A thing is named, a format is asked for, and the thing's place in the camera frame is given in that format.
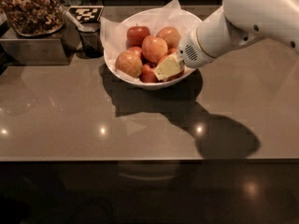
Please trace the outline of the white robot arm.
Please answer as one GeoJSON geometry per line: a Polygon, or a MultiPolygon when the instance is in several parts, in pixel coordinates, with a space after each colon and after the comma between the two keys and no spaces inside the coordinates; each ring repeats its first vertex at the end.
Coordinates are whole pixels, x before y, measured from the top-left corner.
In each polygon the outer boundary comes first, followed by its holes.
{"type": "Polygon", "coordinates": [[[220,8],[180,39],[178,53],[163,59],[154,74],[167,80],[185,66],[202,67],[263,38],[299,51],[299,0],[222,0],[220,8]]]}

